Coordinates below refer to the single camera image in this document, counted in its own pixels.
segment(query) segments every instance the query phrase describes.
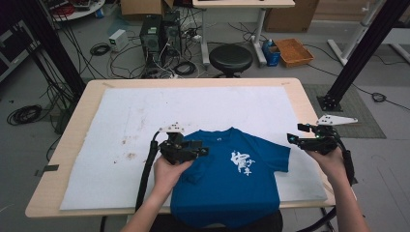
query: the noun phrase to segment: orange basket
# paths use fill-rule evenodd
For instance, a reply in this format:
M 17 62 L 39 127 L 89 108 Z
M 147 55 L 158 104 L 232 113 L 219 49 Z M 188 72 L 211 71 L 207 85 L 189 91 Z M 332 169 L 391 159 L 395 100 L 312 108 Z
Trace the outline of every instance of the orange basket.
M 280 51 L 280 60 L 286 68 L 301 66 L 313 60 L 313 55 L 296 39 L 274 41 Z

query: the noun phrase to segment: black stool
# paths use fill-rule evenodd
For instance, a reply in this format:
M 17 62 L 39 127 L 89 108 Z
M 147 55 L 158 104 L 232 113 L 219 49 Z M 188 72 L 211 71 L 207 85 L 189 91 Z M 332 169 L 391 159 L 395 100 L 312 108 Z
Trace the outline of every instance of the black stool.
M 247 70 L 253 61 L 252 54 L 247 49 L 238 45 L 221 45 L 211 51 L 209 61 L 217 70 L 222 71 L 214 78 L 225 75 L 226 77 L 239 77 L 235 73 Z

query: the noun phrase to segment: forearm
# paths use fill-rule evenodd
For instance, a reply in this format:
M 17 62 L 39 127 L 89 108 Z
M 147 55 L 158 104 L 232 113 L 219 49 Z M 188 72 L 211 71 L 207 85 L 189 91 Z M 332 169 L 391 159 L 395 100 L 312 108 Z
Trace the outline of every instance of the forearm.
M 121 231 L 150 231 L 150 228 L 168 195 L 159 194 L 153 191 Z
M 370 231 L 347 179 L 333 181 L 332 187 L 336 199 L 339 231 Z

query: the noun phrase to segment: t-shirt sleeve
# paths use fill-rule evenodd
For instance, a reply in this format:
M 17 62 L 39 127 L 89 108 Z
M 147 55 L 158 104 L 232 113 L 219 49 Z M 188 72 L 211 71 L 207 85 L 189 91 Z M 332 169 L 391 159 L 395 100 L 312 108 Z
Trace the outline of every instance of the t-shirt sleeve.
M 257 154 L 273 171 L 288 172 L 290 148 L 248 134 Z

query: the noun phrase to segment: blue t-shirt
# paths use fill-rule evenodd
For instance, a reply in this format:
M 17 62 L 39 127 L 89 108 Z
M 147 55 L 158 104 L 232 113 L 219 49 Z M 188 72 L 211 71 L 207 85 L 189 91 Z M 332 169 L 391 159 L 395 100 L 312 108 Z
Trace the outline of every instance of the blue t-shirt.
M 199 130 L 209 155 L 197 159 L 172 192 L 171 213 L 193 227 L 222 223 L 237 228 L 278 210 L 275 171 L 288 171 L 290 148 L 230 128 Z

